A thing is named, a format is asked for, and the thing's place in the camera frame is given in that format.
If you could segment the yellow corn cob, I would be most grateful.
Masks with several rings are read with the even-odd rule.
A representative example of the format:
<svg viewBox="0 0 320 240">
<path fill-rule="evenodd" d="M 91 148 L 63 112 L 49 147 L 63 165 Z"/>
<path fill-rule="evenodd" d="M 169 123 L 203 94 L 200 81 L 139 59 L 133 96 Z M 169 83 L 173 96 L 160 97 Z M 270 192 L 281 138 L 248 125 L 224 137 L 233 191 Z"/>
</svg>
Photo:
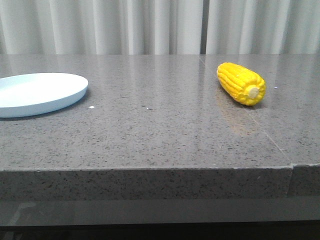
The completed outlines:
<svg viewBox="0 0 320 240">
<path fill-rule="evenodd" d="M 224 62 L 217 67 L 216 73 L 222 88 L 242 105 L 254 106 L 265 96 L 265 80 L 244 66 Z"/>
</svg>

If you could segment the light blue round plate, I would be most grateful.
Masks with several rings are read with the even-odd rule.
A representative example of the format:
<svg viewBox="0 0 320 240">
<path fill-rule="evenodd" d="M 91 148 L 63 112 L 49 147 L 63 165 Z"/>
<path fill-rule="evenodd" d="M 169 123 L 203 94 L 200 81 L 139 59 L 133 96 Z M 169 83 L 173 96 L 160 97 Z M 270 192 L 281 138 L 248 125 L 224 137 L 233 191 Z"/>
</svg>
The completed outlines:
<svg viewBox="0 0 320 240">
<path fill-rule="evenodd" d="M 79 101 L 86 78 L 70 73 L 30 73 L 0 79 L 0 117 L 19 118 L 50 113 Z"/>
</svg>

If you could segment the grey pleated curtain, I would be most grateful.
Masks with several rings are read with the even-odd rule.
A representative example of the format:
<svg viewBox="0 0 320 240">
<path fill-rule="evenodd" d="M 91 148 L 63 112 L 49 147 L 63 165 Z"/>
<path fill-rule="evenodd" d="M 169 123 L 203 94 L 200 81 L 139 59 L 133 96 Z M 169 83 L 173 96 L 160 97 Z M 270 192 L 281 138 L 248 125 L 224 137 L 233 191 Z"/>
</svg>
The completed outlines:
<svg viewBox="0 0 320 240">
<path fill-rule="evenodd" d="M 317 54 L 317 0 L 3 0 L 2 54 Z"/>
</svg>

